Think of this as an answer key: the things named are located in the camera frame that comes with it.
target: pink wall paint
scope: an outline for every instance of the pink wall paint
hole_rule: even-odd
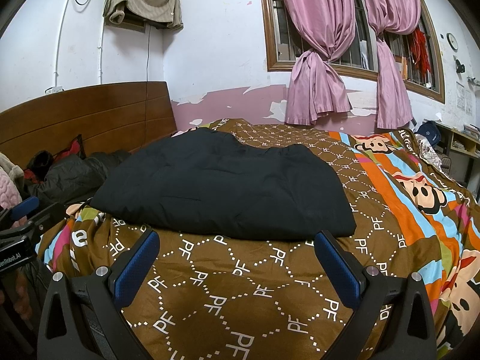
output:
[[[172,107],[178,129],[184,131],[193,126],[205,125],[223,118],[243,118],[253,124],[284,122],[281,113],[273,114],[271,107],[272,103],[276,103],[276,107],[282,107],[281,102],[287,98],[288,88],[286,85],[269,85],[249,89],[249,87],[242,87],[208,92],[197,103],[173,101]],[[331,114],[320,118],[315,128],[347,134],[369,135],[376,132],[376,116],[375,114],[356,116],[351,112]]]

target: black jacket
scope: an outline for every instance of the black jacket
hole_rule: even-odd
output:
[[[129,155],[126,151],[96,152],[83,160],[71,154],[50,167],[43,183],[27,185],[27,191],[39,198],[42,207],[55,202],[66,206],[84,202],[97,192],[112,169]]]
[[[112,171],[92,207],[133,223],[240,239],[355,231],[335,171],[303,145],[258,149],[199,128],[164,138]]]

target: window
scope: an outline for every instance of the window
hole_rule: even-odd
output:
[[[332,64],[334,69],[344,76],[376,81],[378,79],[376,36],[368,25],[363,0],[354,2],[357,24],[355,39],[344,55]],[[410,52],[407,36],[385,33],[385,41],[392,50],[395,60],[399,62],[399,68],[402,66],[402,58],[406,62],[406,88],[445,103],[440,48],[426,5],[423,0],[421,2],[422,14],[418,26],[427,39],[431,71],[427,72],[425,77],[419,73]],[[262,0],[262,6],[268,71],[291,71],[296,59],[309,48],[309,45],[297,32],[283,0]]]

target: pink quilted clothing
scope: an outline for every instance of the pink quilted clothing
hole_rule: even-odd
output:
[[[20,193],[17,190],[14,182],[11,181],[8,174],[0,167],[0,206],[3,208],[11,208],[22,201]],[[26,218],[15,222],[12,227],[23,225]]]

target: beige sweater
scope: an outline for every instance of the beige sweater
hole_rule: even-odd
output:
[[[103,16],[120,24],[125,8],[144,19],[165,24],[171,30],[183,28],[180,0],[105,0]]]
[[[12,163],[8,157],[0,152],[0,168],[8,174],[8,177],[15,184],[19,191],[23,190],[23,170],[18,165]]]

